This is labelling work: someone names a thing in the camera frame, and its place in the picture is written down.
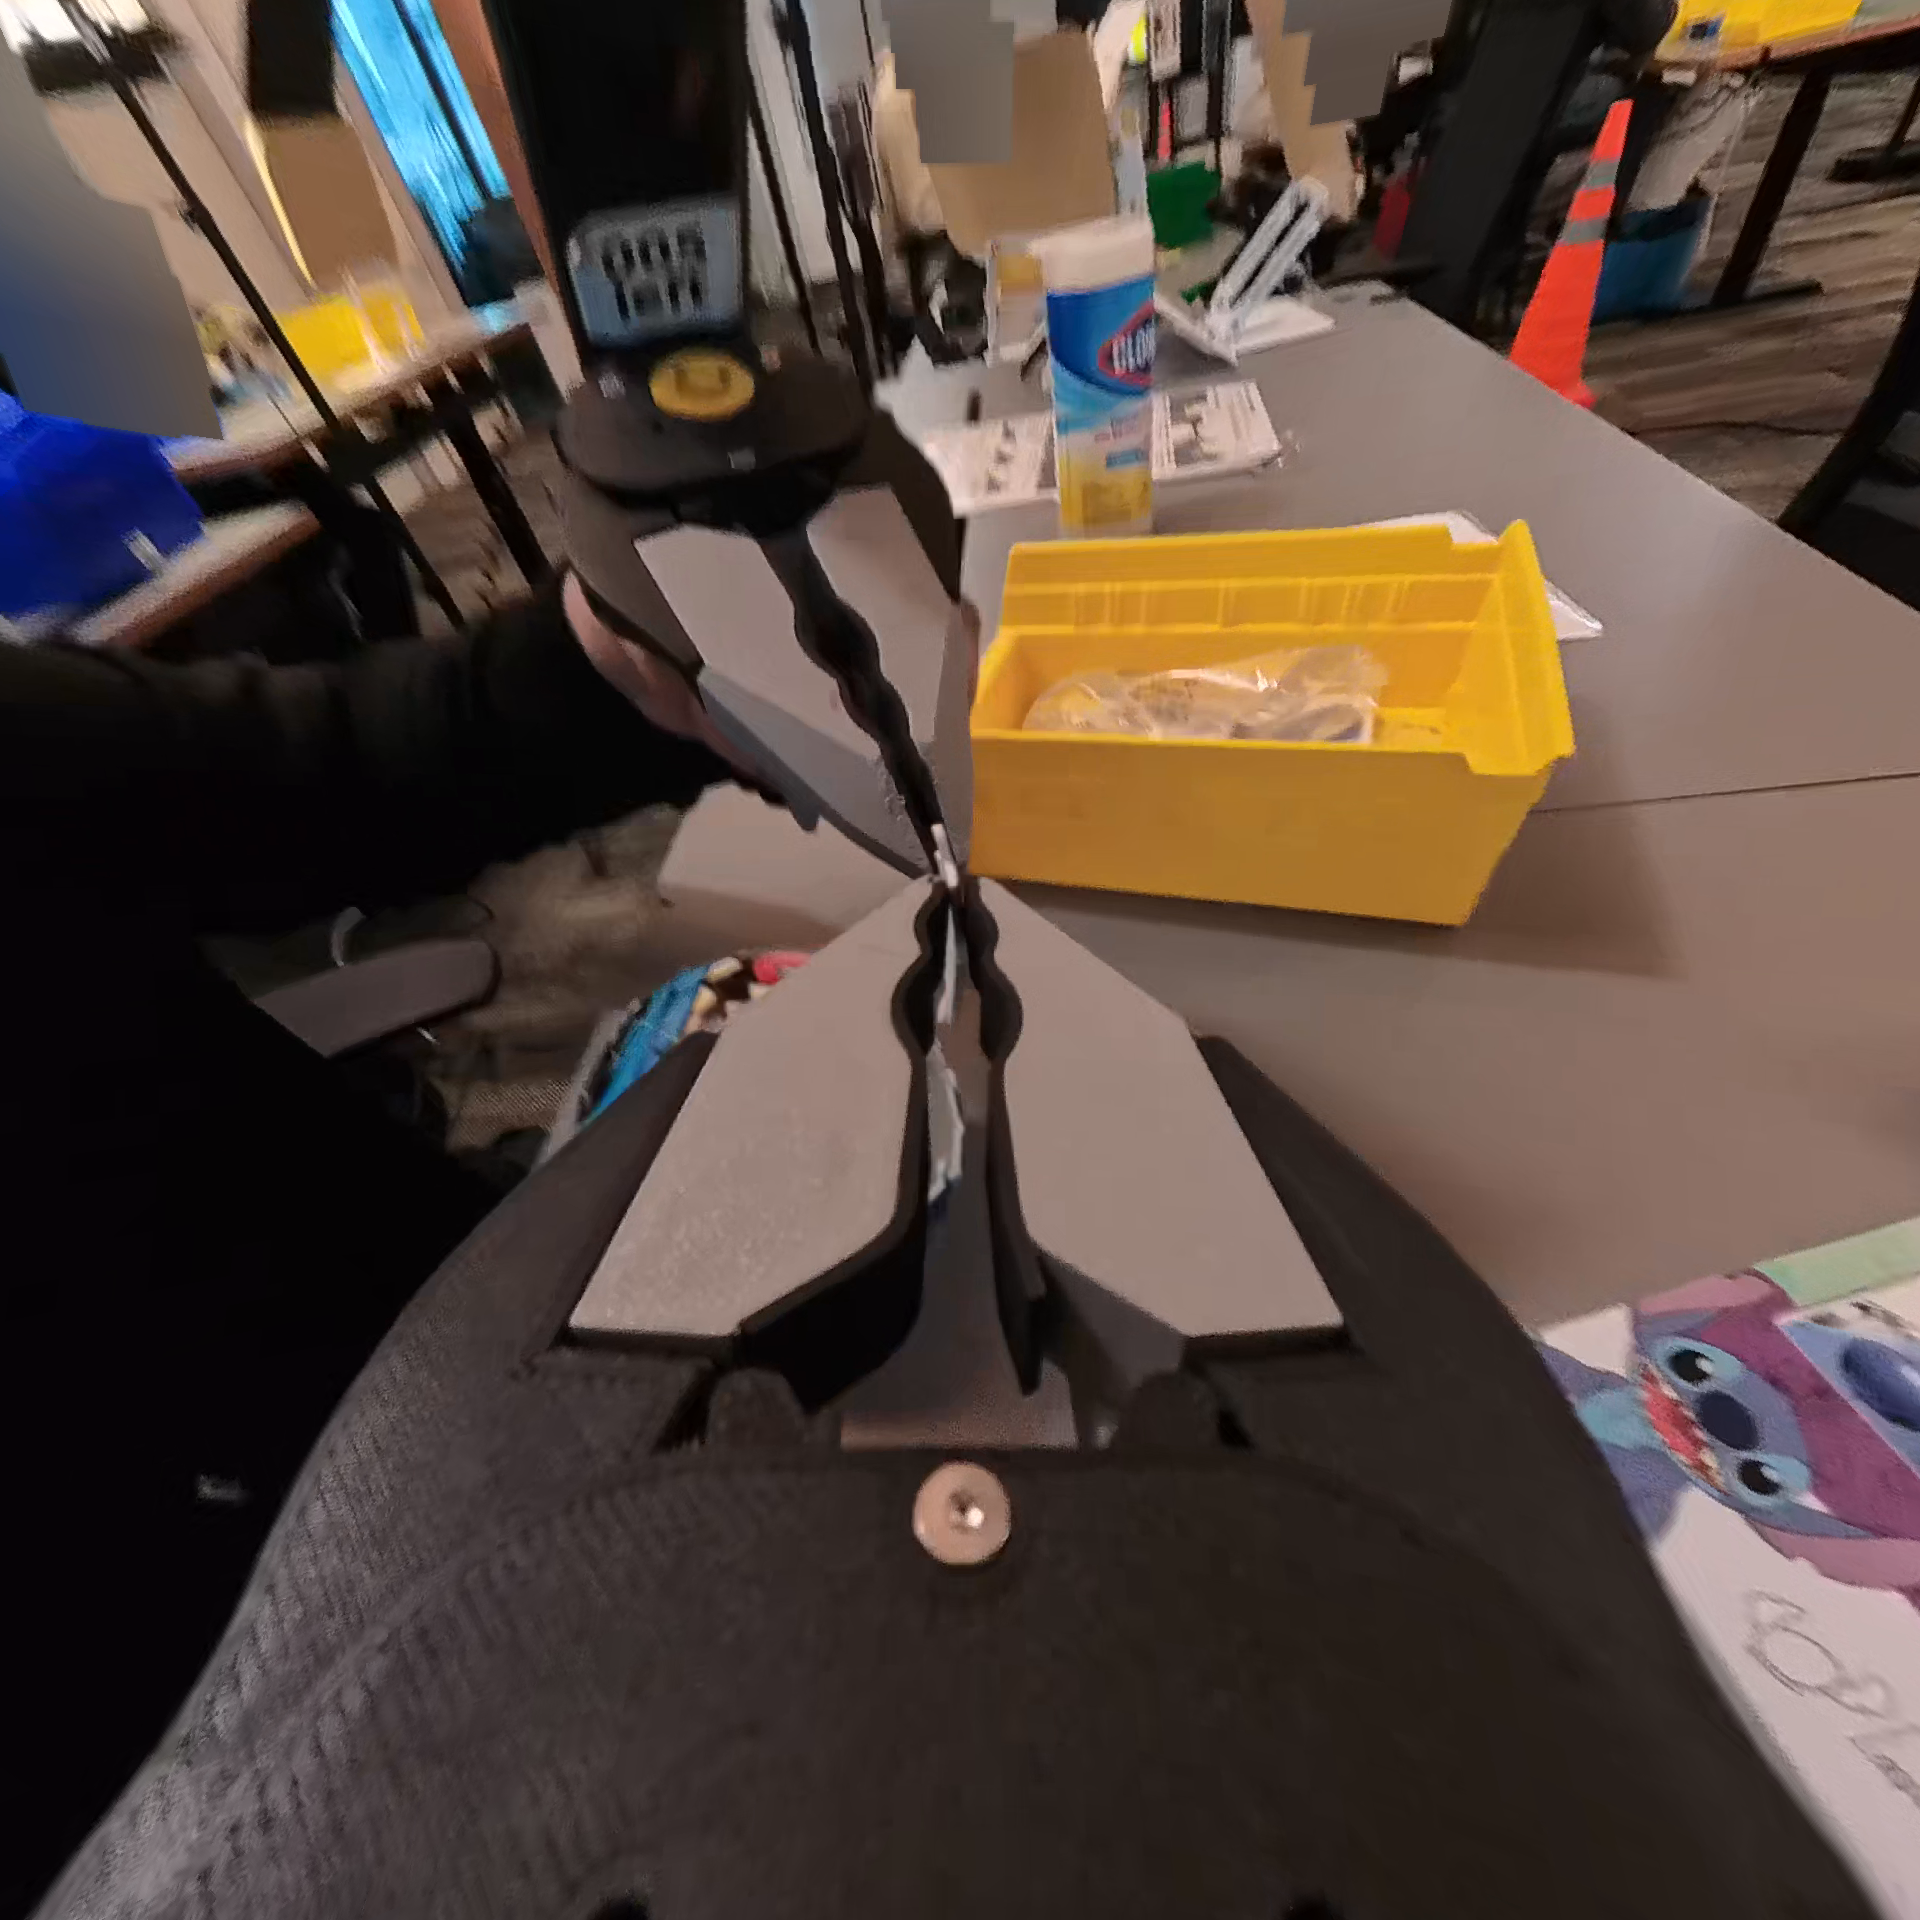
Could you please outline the black office chair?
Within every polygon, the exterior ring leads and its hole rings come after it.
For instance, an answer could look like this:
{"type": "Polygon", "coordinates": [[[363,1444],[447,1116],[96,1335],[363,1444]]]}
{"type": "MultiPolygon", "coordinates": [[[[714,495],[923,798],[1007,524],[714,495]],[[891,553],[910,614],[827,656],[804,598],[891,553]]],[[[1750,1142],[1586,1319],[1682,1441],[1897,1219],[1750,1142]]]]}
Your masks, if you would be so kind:
{"type": "Polygon", "coordinates": [[[1859,412],[1775,524],[1917,611],[1917,286],[1859,412]]]}

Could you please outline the clear plastic bag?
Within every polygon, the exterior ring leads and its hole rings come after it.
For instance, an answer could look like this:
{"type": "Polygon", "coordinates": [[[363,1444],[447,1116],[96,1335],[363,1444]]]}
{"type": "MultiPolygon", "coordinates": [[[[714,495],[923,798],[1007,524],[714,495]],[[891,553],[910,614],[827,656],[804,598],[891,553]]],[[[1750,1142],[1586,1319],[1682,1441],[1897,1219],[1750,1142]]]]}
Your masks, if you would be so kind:
{"type": "Polygon", "coordinates": [[[1364,746],[1389,672],[1373,650],[1286,646],[1177,669],[1081,669],[1048,685],[1026,733],[1270,746],[1364,746]]]}

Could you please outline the colourful cardboard puzzle box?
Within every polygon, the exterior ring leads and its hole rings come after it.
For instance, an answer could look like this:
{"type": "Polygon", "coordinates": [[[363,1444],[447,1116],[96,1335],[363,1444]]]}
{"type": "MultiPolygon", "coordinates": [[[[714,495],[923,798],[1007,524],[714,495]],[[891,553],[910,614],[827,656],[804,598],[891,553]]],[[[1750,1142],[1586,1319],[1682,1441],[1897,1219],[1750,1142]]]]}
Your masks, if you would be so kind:
{"type": "Polygon", "coordinates": [[[1537,1338],[1695,1647],[1917,1917],[1917,1219],[1537,1338]]]}

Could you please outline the printed paper sheet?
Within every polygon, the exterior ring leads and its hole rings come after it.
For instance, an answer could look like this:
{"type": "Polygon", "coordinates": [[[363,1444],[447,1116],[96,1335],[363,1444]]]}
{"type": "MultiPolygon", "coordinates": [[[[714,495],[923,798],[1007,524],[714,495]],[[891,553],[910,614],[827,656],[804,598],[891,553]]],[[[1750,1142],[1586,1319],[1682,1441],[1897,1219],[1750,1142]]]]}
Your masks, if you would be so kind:
{"type": "Polygon", "coordinates": [[[1048,412],[929,428],[923,457],[955,518],[1058,498],[1055,418],[1048,412]]]}
{"type": "Polygon", "coordinates": [[[1296,447],[1296,434],[1274,425],[1257,379],[1212,379],[1155,396],[1158,489],[1277,470],[1296,447]]]}

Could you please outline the white puzzle piece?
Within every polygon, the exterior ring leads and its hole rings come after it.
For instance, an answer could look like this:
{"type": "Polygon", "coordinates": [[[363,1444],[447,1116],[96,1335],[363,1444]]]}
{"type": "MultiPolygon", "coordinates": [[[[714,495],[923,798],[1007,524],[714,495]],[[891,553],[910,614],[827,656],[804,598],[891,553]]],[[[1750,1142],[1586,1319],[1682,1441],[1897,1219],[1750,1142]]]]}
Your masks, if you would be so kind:
{"type": "Polygon", "coordinates": [[[933,878],[942,904],[942,981],[933,1000],[936,1032],[949,1029],[965,984],[965,875],[955,859],[949,827],[936,817],[929,827],[933,878]]]}

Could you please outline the disinfectant wipes canister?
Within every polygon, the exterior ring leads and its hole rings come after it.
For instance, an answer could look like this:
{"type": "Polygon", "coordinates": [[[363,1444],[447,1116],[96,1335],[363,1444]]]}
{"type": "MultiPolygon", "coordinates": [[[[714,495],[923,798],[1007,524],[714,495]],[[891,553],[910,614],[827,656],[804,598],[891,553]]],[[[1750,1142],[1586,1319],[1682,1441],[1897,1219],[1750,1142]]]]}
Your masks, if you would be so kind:
{"type": "Polygon", "coordinates": [[[1145,212],[1048,232],[1055,492],[1068,537],[1142,537],[1155,515],[1155,232],[1145,212]]]}

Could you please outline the orange traffic cone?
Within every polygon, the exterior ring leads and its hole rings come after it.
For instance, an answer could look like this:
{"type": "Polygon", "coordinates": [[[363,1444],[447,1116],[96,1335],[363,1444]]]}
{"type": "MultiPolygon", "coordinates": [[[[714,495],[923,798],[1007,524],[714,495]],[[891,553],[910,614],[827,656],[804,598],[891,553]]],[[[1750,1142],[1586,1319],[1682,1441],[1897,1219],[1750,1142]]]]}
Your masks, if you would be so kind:
{"type": "Polygon", "coordinates": [[[1592,408],[1586,347],[1598,277],[1614,219],[1618,164],[1631,129],[1631,100],[1618,100],[1573,193],[1566,222],[1541,267],[1534,296],[1508,347],[1508,363],[1576,408],[1592,408]]]}

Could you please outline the blue floor container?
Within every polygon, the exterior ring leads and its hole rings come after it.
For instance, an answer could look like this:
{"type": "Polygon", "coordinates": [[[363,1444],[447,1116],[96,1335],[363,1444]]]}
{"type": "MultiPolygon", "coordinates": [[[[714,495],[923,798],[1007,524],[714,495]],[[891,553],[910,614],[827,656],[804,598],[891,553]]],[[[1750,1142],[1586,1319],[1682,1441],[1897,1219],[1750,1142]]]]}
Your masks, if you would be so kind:
{"type": "Polygon", "coordinates": [[[1672,206],[1621,215],[1602,254],[1595,325],[1679,312],[1711,219],[1714,196],[1698,190],[1672,206]]]}

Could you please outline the small yellow bin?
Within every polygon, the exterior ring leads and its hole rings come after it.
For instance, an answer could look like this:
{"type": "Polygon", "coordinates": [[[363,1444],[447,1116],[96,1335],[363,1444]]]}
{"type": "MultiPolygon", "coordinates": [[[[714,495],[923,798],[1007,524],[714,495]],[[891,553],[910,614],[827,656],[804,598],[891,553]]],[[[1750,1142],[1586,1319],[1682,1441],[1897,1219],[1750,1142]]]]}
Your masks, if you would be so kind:
{"type": "Polygon", "coordinates": [[[1724,55],[1846,29],[1862,3],[1676,3],[1659,51],[1724,55]]]}

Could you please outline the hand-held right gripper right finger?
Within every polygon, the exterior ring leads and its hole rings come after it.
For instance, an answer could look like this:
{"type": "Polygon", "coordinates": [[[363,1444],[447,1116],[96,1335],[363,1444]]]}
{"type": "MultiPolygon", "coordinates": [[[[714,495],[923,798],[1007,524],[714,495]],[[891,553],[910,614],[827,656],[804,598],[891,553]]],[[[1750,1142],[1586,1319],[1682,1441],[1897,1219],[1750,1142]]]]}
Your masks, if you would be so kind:
{"type": "Polygon", "coordinates": [[[1116,1412],[1190,1364],[1338,1348],[1341,1306],[1187,1019],[997,881],[958,920],[1019,1389],[1058,1373],[1081,1412],[1116,1412]]]}

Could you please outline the yellow plastic storage bin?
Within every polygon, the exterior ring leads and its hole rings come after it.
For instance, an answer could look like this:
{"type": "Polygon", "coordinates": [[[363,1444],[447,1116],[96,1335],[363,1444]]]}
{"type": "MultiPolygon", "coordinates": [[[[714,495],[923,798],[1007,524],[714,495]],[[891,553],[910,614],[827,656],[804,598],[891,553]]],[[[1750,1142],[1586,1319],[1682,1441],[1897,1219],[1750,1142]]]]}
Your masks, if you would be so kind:
{"type": "Polygon", "coordinates": [[[971,872],[1164,901],[1460,926],[1573,759],[1534,534],[1444,524],[1023,540],[971,711],[971,872]],[[1039,730],[1087,669],[1187,675],[1357,646],[1364,740],[1039,730]]]}

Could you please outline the blue puzzle ball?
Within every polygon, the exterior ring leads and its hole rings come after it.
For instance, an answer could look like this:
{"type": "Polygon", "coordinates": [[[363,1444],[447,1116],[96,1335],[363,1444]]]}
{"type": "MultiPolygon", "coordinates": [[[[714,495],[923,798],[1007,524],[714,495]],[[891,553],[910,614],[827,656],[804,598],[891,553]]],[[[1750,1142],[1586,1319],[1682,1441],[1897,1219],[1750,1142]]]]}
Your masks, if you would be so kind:
{"type": "Polygon", "coordinates": [[[736,949],[682,968],[650,994],[605,1013],[566,1081],[540,1161],[550,1161],[621,1093],[653,1074],[685,1039],[720,1032],[743,1007],[807,962],[810,949],[736,949]]]}

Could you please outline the person's left forearm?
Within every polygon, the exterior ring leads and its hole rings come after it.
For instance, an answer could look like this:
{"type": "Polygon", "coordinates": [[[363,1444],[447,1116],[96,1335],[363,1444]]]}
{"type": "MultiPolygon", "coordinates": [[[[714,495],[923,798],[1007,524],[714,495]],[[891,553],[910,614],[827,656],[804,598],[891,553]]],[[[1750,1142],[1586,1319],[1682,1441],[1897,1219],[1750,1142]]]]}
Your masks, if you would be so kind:
{"type": "Polygon", "coordinates": [[[199,926],[267,933],[444,897],[736,782],[595,672],[560,592],[457,637],[251,675],[193,830],[199,926]]]}

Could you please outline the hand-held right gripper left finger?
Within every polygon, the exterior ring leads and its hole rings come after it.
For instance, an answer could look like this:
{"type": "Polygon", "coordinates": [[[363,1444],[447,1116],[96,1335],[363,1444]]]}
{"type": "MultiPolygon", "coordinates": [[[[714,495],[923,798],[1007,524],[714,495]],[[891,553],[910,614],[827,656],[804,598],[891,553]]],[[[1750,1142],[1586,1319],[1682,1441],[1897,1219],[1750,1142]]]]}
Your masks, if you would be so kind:
{"type": "Polygon", "coordinates": [[[949,894],[910,881],[708,1045],[569,1312],[592,1351],[782,1376],[820,1409],[923,1306],[949,894]]]}

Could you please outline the white folding stand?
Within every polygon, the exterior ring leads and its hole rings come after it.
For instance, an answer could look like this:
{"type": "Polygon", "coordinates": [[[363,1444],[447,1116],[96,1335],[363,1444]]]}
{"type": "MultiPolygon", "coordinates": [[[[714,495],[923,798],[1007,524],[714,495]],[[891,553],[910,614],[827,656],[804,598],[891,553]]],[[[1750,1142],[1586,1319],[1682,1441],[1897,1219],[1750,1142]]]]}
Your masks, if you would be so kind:
{"type": "Polygon", "coordinates": [[[1200,302],[1174,289],[1155,289],[1155,315],[1177,341],[1219,363],[1241,363],[1245,354],[1322,338],[1331,315],[1286,286],[1306,273],[1309,248],[1328,215],[1328,190],[1315,180],[1290,180],[1261,225],[1241,241],[1212,293],[1200,302]]]}

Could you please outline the person's left hand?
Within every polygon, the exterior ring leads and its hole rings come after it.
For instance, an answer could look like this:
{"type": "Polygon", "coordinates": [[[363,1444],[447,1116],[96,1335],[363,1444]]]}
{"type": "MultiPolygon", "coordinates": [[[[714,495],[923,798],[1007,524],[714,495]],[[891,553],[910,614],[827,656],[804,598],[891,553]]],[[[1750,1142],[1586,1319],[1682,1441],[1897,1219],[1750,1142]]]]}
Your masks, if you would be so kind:
{"type": "Polygon", "coordinates": [[[595,672],[601,672],[601,679],[611,682],[614,691],[624,695],[646,724],[704,746],[736,782],[759,782],[756,765],[720,736],[695,685],[688,685],[688,679],[669,659],[659,659],[634,637],[624,637],[605,624],[572,569],[563,576],[560,605],[569,634],[595,672]]]}

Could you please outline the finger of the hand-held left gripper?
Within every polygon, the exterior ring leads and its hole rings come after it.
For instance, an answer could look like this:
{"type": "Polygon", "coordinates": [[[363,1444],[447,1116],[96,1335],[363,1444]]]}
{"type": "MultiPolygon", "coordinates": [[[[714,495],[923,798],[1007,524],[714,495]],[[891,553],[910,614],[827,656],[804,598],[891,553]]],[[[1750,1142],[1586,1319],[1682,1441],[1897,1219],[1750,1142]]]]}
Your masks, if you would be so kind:
{"type": "Polygon", "coordinates": [[[669,637],[688,643],[708,720],[798,823],[830,823],[901,875],[936,875],[933,830],[913,823],[849,672],[820,659],[817,624],[765,550],[682,524],[634,540],[634,556],[669,637]]]}
{"type": "Polygon", "coordinates": [[[936,572],[901,495],[836,492],[782,537],[782,582],[814,617],[820,659],[846,669],[913,823],[939,817],[962,875],[974,823],[971,704],[978,617],[936,572]]]}

